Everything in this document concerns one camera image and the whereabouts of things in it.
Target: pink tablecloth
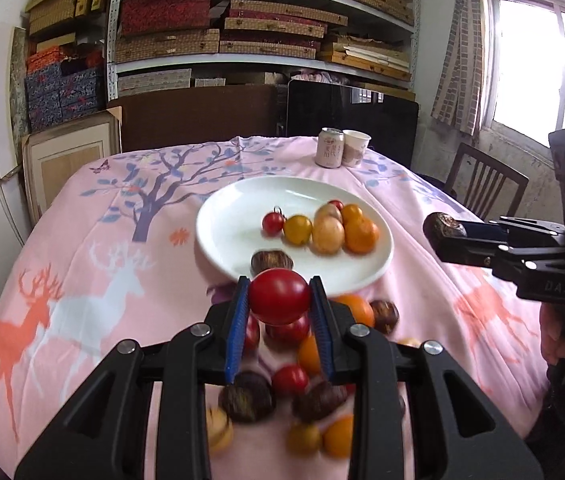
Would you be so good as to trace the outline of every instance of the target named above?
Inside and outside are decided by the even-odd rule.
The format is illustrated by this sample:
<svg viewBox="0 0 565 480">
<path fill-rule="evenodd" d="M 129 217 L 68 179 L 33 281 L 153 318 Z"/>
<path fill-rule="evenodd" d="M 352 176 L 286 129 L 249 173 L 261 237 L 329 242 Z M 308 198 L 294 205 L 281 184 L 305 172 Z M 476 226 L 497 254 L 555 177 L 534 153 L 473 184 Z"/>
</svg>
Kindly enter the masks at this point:
<svg viewBox="0 0 565 480">
<path fill-rule="evenodd" d="M 538 304 L 517 299 L 510 284 L 486 270 L 441 264 L 422 234 L 432 211 L 475 217 L 374 152 L 357 170 L 320 168 L 313 163 L 315 144 L 310 137 L 253 137 L 126 153 L 69 180 L 27 241 L 0 299 L 0 465 L 8 474 L 116 342 L 169 340 L 230 295 L 229 280 L 197 249 L 196 214 L 216 189 L 263 174 L 329 182 L 376 208 L 392 230 L 395 255 L 383 278 L 361 295 L 394 301 L 401 321 L 392 338 L 439 340 L 519 434 L 530 430 L 547 386 Z M 260 219 L 248 221 L 257 228 Z M 272 367 L 291 358 L 264 344 L 261 356 Z M 210 389 L 210 403 L 215 395 Z M 213 460 L 215 479 L 344 479 L 346 462 L 287 454 L 289 421 L 283 405 L 263 424 L 236 428 L 232 447 Z M 154 433 L 155 413 L 149 477 Z M 410 459 L 408 440 L 405 449 Z"/>
</svg>

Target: white deer print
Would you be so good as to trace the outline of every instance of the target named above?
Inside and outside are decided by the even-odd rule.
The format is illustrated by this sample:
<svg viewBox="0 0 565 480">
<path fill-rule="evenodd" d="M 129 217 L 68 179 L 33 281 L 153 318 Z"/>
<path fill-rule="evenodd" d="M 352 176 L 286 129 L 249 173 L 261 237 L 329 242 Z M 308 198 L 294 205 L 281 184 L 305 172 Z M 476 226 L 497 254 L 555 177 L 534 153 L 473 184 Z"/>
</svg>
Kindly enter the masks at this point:
<svg viewBox="0 0 565 480">
<path fill-rule="evenodd" d="M 80 365 L 91 358 L 94 366 L 102 360 L 102 341 L 111 334 L 122 319 L 128 294 L 143 296 L 145 291 L 136 275 L 137 270 L 151 267 L 140 251 L 130 254 L 127 243 L 117 244 L 109 251 L 109 261 L 101 264 L 96 256 L 96 244 L 89 250 L 94 266 L 105 270 L 111 276 L 111 282 L 103 296 L 64 296 L 55 303 L 50 303 L 51 320 L 49 327 L 38 329 L 39 344 L 32 349 L 41 348 L 50 338 L 57 337 L 72 342 L 80 349 L 80 354 L 69 368 L 60 393 L 61 402 L 69 397 L 69 384 Z M 38 392 L 42 388 L 35 375 L 33 363 L 31 377 Z"/>
</svg>

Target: orange deer print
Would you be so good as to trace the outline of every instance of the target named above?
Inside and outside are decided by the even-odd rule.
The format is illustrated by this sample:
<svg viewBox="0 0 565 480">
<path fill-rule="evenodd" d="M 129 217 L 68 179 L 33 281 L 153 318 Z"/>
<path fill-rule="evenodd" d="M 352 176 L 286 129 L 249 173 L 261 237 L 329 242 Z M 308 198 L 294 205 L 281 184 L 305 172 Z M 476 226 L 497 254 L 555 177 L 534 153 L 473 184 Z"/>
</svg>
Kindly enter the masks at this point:
<svg viewBox="0 0 565 480">
<path fill-rule="evenodd" d="M 187 229 L 181 227 L 180 229 L 176 229 L 171 235 L 169 236 L 169 241 L 175 245 L 184 245 L 189 240 L 189 231 Z"/>
<path fill-rule="evenodd" d="M 464 320 L 467 330 L 469 330 L 468 343 L 473 354 L 473 358 L 475 359 L 475 344 L 481 336 L 484 337 L 490 346 L 494 348 L 497 347 L 487 329 L 487 324 L 496 318 L 502 322 L 509 334 L 511 334 L 512 338 L 517 341 L 518 345 L 525 352 L 529 352 L 529 347 L 518 336 L 518 334 L 516 334 L 512 327 L 512 323 L 522 325 L 527 333 L 532 336 L 537 336 L 537 334 L 529 329 L 521 317 L 515 316 L 515 314 L 512 314 L 507 310 L 501 296 L 493 288 L 493 286 L 486 281 L 485 271 L 483 269 L 466 267 L 466 270 L 471 272 L 471 274 L 478 279 L 479 285 L 468 294 L 463 294 L 458 300 L 456 300 L 454 303 L 454 309 Z M 519 359 L 514 357 L 503 356 L 503 359 L 509 364 L 516 364 L 520 362 Z"/>
<path fill-rule="evenodd" d="M 14 392 L 12 390 L 11 376 L 14 366 L 22 358 L 22 354 L 29 348 L 36 337 L 38 325 L 48 328 L 50 324 L 51 300 L 59 300 L 62 297 L 60 287 L 62 283 L 57 276 L 51 280 L 51 264 L 38 272 L 32 279 L 30 291 L 25 290 L 24 270 L 18 277 L 18 290 L 26 301 L 29 308 L 22 320 L 22 324 L 16 325 L 8 321 L 0 321 L 0 379 L 5 381 L 6 402 L 11 414 L 11 426 L 18 442 L 18 430 L 16 428 L 16 418 L 14 416 Z"/>
</svg>

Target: black television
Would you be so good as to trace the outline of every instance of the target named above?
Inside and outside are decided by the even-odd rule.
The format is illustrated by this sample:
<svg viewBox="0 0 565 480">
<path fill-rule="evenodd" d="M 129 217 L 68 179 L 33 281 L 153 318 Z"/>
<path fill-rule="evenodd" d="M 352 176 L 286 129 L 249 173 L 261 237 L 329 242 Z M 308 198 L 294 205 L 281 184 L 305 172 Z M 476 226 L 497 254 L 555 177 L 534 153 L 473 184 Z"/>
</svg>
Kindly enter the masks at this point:
<svg viewBox="0 0 565 480">
<path fill-rule="evenodd" d="M 287 137 L 316 136 L 323 127 L 358 130 L 370 147 L 411 168 L 419 105 L 388 94 L 293 79 L 287 99 Z"/>
</svg>

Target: plate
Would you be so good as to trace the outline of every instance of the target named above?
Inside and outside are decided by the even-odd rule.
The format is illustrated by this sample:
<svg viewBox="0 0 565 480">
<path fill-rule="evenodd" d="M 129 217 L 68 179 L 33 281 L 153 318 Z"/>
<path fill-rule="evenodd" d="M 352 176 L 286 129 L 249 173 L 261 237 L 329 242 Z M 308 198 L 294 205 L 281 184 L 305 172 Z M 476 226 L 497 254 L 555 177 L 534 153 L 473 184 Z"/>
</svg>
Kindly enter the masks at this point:
<svg viewBox="0 0 565 480">
<path fill-rule="evenodd" d="M 302 214 L 313 220 L 329 200 L 357 204 L 380 231 L 370 254 L 339 251 L 334 256 L 315 254 L 308 246 L 294 247 L 282 236 L 262 233 L 262 218 L 274 207 L 287 217 Z M 336 186 L 289 176 L 262 176 L 240 180 L 216 191 L 200 208 L 196 237 L 203 253 L 219 270 L 238 280 L 253 277 L 251 257 L 256 251 L 279 249 L 293 259 L 293 270 L 307 282 L 320 276 L 327 296 L 354 292 L 375 282 L 393 256 L 393 237 L 382 216 L 354 194 Z"/>
</svg>

